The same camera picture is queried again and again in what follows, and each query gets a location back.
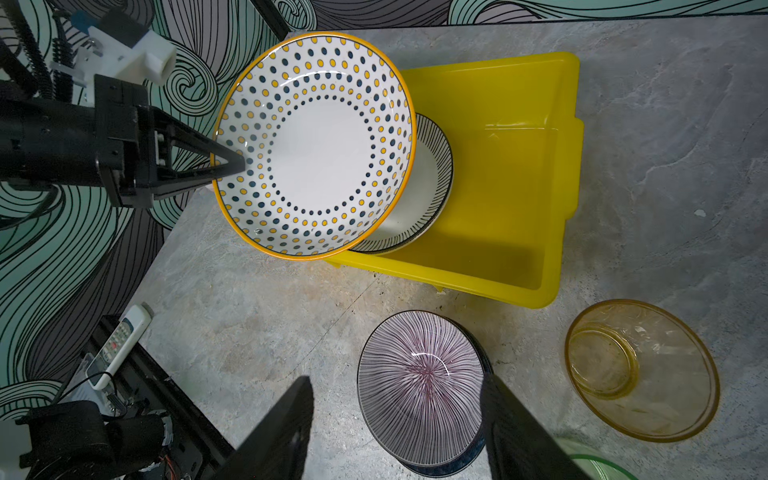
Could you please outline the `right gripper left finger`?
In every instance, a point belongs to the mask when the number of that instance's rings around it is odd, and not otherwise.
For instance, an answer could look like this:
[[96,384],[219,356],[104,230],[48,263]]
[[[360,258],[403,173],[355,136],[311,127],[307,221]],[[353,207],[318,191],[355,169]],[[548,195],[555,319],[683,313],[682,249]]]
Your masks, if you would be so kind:
[[214,477],[222,480],[302,478],[313,413],[313,387],[309,377],[301,376]]

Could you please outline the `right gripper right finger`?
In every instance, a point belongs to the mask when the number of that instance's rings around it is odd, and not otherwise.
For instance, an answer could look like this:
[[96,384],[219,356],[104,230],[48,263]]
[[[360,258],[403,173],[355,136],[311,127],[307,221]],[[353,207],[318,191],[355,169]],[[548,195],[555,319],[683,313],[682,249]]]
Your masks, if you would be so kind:
[[482,431],[492,478],[588,477],[498,376],[484,376],[480,405]]

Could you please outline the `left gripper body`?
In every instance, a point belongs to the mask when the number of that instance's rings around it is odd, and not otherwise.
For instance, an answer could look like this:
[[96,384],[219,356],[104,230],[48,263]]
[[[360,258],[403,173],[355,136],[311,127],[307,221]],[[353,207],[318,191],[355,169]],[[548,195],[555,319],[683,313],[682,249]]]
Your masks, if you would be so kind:
[[94,77],[96,169],[116,207],[150,208],[174,194],[174,119],[149,104],[145,87]]

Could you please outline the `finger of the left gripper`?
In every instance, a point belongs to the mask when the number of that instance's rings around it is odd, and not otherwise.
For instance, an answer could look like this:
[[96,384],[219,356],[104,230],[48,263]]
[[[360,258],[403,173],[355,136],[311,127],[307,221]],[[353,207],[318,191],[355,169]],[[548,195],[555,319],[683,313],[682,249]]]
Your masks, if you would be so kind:
[[169,167],[154,168],[149,175],[148,190],[154,199],[174,196],[187,190],[205,186],[224,177],[237,175],[245,170],[245,160],[238,157],[222,164],[184,171]]
[[240,158],[237,152],[199,133],[157,107],[152,108],[152,117],[155,131],[161,134],[170,146],[222,159]]

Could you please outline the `blue floral bowl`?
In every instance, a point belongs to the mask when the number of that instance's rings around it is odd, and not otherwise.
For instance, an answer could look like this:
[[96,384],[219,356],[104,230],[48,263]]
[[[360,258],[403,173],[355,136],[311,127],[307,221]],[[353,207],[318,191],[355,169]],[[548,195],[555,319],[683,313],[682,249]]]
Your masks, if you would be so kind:
[[[488,355],[477,338],[462,325],[451,320],[451,323],[468,339],[481,364],[483,374],[492,374],[493,368]],[[399,463],[409,471],[427,478],[445,478],[455,475],[470,466],[479,456],[485,446],[483,428],[479,427],[472,442],[456,459],[437,466],[419,466],[399,460]]]

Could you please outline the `purple striped bowl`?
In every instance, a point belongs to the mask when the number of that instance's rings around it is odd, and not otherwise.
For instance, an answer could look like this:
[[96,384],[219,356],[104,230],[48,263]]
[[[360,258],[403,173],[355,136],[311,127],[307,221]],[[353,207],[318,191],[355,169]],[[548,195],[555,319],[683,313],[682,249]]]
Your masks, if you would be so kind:
[[402,311],[382,321],[363,347],[358,402],[387,453],[397,461],[437,466],[461,455],[481,427],[485,375],[451,319]]

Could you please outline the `dotted plate yellow rim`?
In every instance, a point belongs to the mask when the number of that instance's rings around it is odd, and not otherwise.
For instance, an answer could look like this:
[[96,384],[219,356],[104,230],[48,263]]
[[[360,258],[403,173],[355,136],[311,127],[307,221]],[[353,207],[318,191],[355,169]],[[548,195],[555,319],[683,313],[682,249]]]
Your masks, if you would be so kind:
[[384,53],[316,32],[239,75],[214,136],[245,161],[214,182],[233,230],[265,254],[305,261],[358,245],[391,214],[411,175],[417,120]]

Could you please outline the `white plate black striped rim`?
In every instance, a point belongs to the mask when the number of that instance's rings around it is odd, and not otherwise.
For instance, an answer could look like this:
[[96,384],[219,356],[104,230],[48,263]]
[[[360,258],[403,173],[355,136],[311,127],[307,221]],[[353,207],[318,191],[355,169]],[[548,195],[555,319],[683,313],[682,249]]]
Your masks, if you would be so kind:
[[403,248],[424,234],[445,207],[454,180],[453,152],[443,130],[429,117],[417,115],[418,141],[414,166],[387,219],[353,250],[381,255]]

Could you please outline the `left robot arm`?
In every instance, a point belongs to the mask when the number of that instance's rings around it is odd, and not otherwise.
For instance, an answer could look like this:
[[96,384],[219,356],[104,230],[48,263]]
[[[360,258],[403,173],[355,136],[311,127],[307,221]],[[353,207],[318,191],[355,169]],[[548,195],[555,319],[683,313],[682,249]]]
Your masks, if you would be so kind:
[[21,6],[1,4],[30,64],[1,47],[1,179],[17,190],[102,187],[117,207],[154,201],[245,169],[242,155],[151,105],[176,62],[168,40],[112,10],[91,20],[95,45],[43,59]]

